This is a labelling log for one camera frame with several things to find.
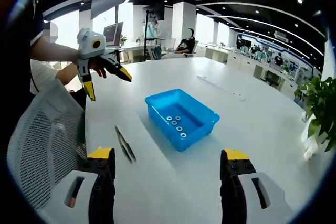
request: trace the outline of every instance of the computer monitor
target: computer monitor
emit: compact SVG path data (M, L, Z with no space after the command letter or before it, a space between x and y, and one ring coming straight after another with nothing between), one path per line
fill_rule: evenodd
M106 37L106 46L119 47L123 24L124 22L119 22L104 28L103 34Z

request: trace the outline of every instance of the person's arm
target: person's arm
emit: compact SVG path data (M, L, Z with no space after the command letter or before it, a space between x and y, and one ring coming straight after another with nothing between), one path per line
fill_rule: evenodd
M184 54L184 53L188 54L189 52L190 52L189 49L184 49L184 50L181 50L181 51L176 51L175 53L176 54Z
M73 78L77 75L77 66L73 63L67 65L62 70L59 70L55 76L58 80L60 80L63 85L67 85Z
M72 61L76 62L79 52L76 49L56 43L48 43L41 36L30 47L30 57L39 61Z

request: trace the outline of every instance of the black shirt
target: black shirt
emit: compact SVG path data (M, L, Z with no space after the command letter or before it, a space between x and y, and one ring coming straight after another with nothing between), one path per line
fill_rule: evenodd
M16 124L30 105L34 95L30 93L30 43L36 42L43 30L43 18L39 10L40 0L29 0L20 3L14 13L16 18L1 34L2 52L7 55L2 57L3 68L3 97L6 115L3 125L3 139L1 149L7 146Z
M182 50L188 49L189 50L188 53L191 54L193 52L194 46L195 46L195 41L194 40L182 39L179 47L177 48L177 51L182 51Z
M284 62L281 56L275 56L274 61L275 61L275 64L278 66L281 66Z

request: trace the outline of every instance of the potted plant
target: potted plant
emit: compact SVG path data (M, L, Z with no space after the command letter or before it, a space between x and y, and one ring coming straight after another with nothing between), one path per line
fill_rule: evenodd
M295 96L300 92L306 95L306 112L310 116L301 135L306 151L310 148L310 152L315 153L318 145L329 141L325 149L327 152L336 145L336 79L329 77L321 81L314 77L310 82L299 85Z
M121 35L120 46L124 46L126 41L127 41L127 37Z

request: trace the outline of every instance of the desk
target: desk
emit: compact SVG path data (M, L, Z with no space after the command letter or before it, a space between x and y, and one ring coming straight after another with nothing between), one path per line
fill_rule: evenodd
M147 50L150 50L154 47L154 45L148 45L146 46ZM123 56L123 60L122 61L127 61L129 60L130 63L134 62L134 56L136 56L136 51L138 51L139 55L143 56L143 48L144 48L144 44L140 44L139 43L135 43L135 42L126 42L124 46L120 47L119 49L123 49L127 55L128 55L128 59L125 58L125 56L123 55L123 52L121 53Z
M156 60L125 65L132 82L92 75L96 102L86 104L88 153L114 147L116 223L221 223L220 152L246 153L255 169L268 174L297 211L310 198L324 165L303 159L303 109L274 88L206 58ZM218 82L209 84L198 75ZM239 100L221 88L244 94ZM150 121L145 97L180 88L221 117L212 133L177 152ZM123 156L118 125L138 162Z

